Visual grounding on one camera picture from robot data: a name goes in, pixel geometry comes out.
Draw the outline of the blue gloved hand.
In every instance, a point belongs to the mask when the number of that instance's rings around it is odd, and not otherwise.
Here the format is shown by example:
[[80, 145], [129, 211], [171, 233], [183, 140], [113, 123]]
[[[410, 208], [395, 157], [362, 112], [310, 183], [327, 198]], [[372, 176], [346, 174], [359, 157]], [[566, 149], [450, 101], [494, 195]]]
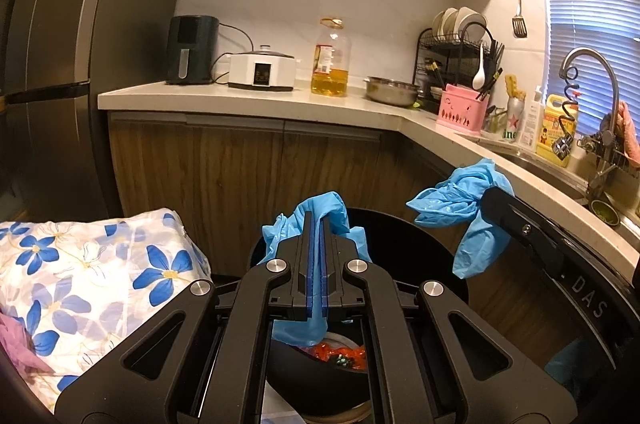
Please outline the blue gloved hand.
[[544, 370], [555, 381], [566, 385], [574, 376], [581, 350], [582, 339], [576, 338], [557, 352], [544, 366]]

